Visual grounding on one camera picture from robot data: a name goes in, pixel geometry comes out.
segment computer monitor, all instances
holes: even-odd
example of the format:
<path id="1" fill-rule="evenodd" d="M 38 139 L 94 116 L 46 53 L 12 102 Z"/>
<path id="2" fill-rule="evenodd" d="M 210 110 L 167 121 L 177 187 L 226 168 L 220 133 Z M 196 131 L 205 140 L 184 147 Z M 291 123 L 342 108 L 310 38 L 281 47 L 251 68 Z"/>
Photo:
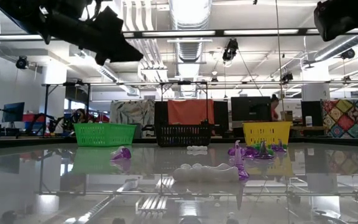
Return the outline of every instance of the computer monitor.
<path id="1" fill-rule="evenodd" d="M 4 105 L 3 122 L 23 121 L 24 102 Z"/>
<path id="2" fill-rule="evenodd" d="M 233 121 L 272 121 L 270 97 L 232 97 Z"/>

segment glossy table surface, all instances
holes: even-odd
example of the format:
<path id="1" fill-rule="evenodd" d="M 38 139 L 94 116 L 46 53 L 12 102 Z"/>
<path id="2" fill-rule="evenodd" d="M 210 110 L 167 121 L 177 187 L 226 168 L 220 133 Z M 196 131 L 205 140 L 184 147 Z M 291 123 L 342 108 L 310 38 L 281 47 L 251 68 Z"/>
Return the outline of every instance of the glossy table surface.
<path id="1" fill-rule="evenodd" d="M 245 182 L 175 182 L 182 164 L 229 163 L 232 144 L 197 154 L 156 144 L 0 149 L 0 223 L 355 223 L 358 147 L 289 145 L 271 161 L 245 160 Z"/>

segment yellow basket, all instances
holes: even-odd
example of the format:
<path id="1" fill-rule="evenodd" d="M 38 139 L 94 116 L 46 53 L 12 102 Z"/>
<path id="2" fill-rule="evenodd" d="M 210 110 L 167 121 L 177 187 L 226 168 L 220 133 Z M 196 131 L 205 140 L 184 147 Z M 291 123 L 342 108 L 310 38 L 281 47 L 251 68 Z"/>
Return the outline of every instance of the yellow basket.
<path id="1" fill-rule="evenodd" d="M 257 144 L 266 141 L 268 145 L 282 143 L 288 145 L 290 137 L 290 128 L 292 122 L 261 122 L 261 123 L 243 123 L 244 136 L 247 144 Z"/>

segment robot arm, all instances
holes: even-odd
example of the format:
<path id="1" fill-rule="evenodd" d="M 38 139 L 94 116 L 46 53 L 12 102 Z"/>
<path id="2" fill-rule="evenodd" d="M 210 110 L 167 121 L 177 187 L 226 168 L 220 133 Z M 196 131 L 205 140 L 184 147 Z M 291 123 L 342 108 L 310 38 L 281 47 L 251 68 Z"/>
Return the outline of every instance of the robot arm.
<path id="1" fill-rule="evenodd" d="M 139 61 L 143 55 L 125 41 L 123 21 L 107 7 L 86 21 L 80 17 L 92 0 L 0 0 L 0 10 L 29 34 L 39 34 L 46 44 L 56 37 L 80 49 L 96 52 L 96 63 Z"/>

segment black basket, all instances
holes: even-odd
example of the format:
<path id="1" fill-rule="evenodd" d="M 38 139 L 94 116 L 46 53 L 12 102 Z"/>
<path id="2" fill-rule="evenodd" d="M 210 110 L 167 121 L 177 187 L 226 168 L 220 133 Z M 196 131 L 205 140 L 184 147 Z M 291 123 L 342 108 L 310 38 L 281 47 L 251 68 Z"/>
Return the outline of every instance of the black basket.
<path id="1" fill-rule="evenodd" d="M 205 124 L 163 124 L 155 130 L 160 147 L 207 146 L 211 142 L 211 127 Z"/>

